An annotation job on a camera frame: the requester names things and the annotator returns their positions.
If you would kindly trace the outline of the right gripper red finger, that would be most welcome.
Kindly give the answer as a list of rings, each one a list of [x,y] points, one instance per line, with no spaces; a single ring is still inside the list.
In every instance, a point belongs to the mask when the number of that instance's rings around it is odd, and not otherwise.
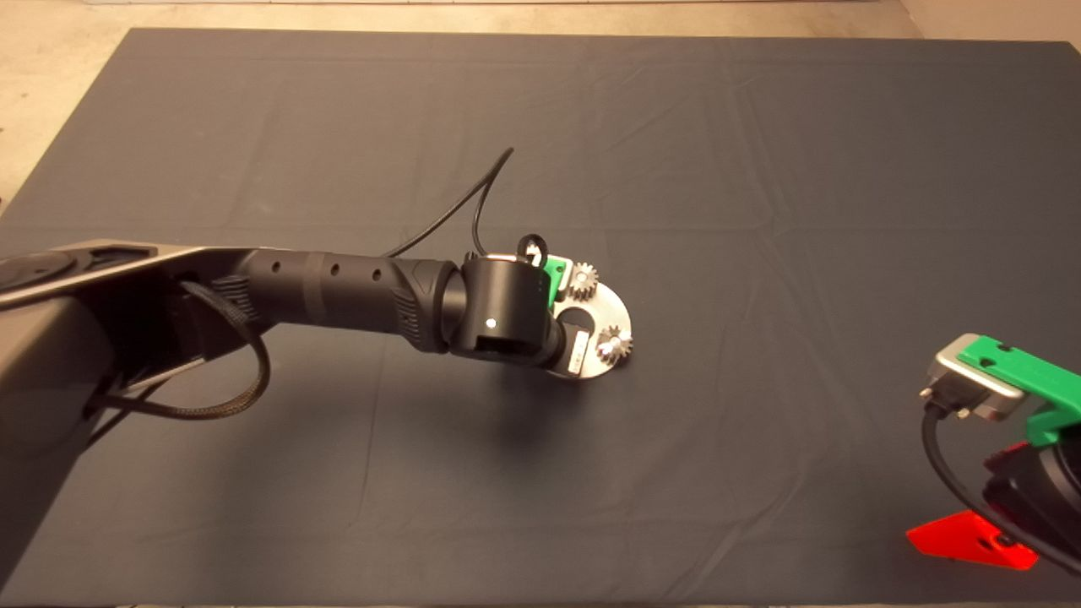
[[[1030,442],[1016,442],[1003,450],[997,451],[984,461],[985,470],[992,475],[1007,475],[1026,464],[1032,454]]]
[[[908,529],[906,538],[919,553],[949,561],[980,563],[1015,571],[1028,571],[1039,561],[1035,551],[970,508]]]

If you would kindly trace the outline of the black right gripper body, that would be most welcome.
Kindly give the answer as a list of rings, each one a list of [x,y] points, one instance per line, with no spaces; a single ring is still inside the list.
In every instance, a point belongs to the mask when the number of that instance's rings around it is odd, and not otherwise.
[[[990,474],[984,485],[983,497],[989,507],[1028,536],[1050,541],[1053,529],[1037,504],[1042,492],[1042,474],[1039,453],[1032,450],[1030,460],[1018,470],[1007,475]]]

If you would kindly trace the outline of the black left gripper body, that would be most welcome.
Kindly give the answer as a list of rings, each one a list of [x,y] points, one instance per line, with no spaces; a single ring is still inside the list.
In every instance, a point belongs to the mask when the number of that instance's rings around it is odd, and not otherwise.
[[[556,316],[563,331],[563,347],[553,364],[556,376],[584,376],[589,343],[595,333],[595,322],[589,312],[563,309]]]

